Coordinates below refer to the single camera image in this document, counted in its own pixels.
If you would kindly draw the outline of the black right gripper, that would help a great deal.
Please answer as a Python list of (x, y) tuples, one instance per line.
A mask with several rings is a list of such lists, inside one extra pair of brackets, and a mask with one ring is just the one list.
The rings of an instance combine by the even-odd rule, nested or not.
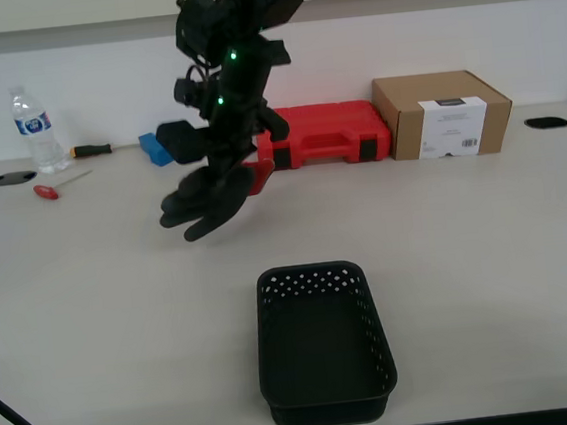
[(271, 70), (291, 62), (284, 42), (250, 38), (228, 47), (221, 59), (220, 71), (206, 80), (200, 109), (208, 127), (181, 120), (161, 124), (155, 134), (175, 162), (187, 165), (207, 156), (211, 172), (229, 171), (255, 152), (255, 135), (268, 132), (271, 142), (280, 142), (290, 132), (264, 98)]

